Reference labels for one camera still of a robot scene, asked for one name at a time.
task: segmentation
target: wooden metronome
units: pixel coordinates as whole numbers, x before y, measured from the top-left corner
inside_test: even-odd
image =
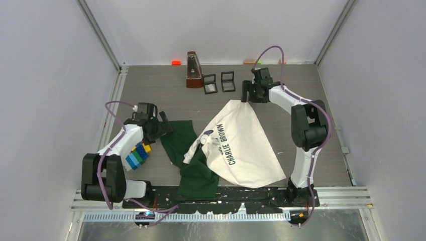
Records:
[[[197,54],[194,51],[188,52],[186,65],[186,88],[203,87],[202,70]]]

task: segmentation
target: small square frame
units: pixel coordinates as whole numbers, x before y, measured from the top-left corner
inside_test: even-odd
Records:
[[[224,74],[232,74],[232,78],[231,79],[224,79]],[[234,74],[235,74],[234,71],[221,72],[222,92],[234,92],[235,91]],[[231,83],[234,88],[225,90],[224,83]]]
[[[213,80],[206,81],[206,78],[211,78],[211,77],[213,77]],[[203,86],[204,86],[204,94],[213,94],[213,93],[218,92],[218,87],[216,86],[216,74],[202,75],[202,81],[203,81]],[[215,91],[208,91],[206,89],[206,86],[211,85],[211,84],[215,85]]]

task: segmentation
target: white cloth bag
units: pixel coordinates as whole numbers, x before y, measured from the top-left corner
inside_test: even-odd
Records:
[[[184,163],[191,161],[206,134],[201,150],[207,166],[223,179],[258,188],[286,178],[249,103],[230,100],[191,145]]]

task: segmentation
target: yellow lego brick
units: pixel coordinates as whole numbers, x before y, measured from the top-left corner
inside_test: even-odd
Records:
[[[151,152],[151,147],[149,145],[145,145],[145,144],[142,143],[142,146],[144,147],[146,153]]]

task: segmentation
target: small object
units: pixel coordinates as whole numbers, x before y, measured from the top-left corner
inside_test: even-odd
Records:
[[[202,70],[197,54],[194,51],[189,51],[187,57],[186,88],[201,87],[203,87]]]
[[[135,216],[136,220],[149,220],[149,219],[155,219],[155,213],[154,212],[140,212],[139,214],[136,214]]]
[[[148,153],[146,153],[145,148],[142,147],[142,143],[138,143],[136,145],[136,152],[141,156],[141,158],[145,161],[148,158]]]
[[[144,143],[142,143],[142,146],[144,147],[146,153],[151,152],[151,147],[149,145],[145,145]]]
[[[229,79],[224,79],[224,75],[232,75],[232,77]],[[234,72],[228,71],[228,72],[222,72],[221,73],[221,85],[222,85],[222,92],[233,92],[235,91],[235,84],[234,84]]]
[[[132,170],[136,170],[142,164],[145,163],[145,160],[138,154],[138,152],[132,152],[126,157],[126,161],[132,167]]]
[[[206,134],[202,135],[200,138],[200,144],[205,145],[207,143],[207,140],[208,140],[208,135]]]
[[[256,63],[255,59],[245,59],[244,60],[244,64],[254,64]],[[259,59],[259,61],[257,61],[257,64],[262,64],[262,60]]]
[[[180,60],[172,60],[172,65],[180,65]]]
[[[203,75],[202,79],[204,83],[205,94],[213,94],[218,92],[218,87],[216,86],[216,74]]]

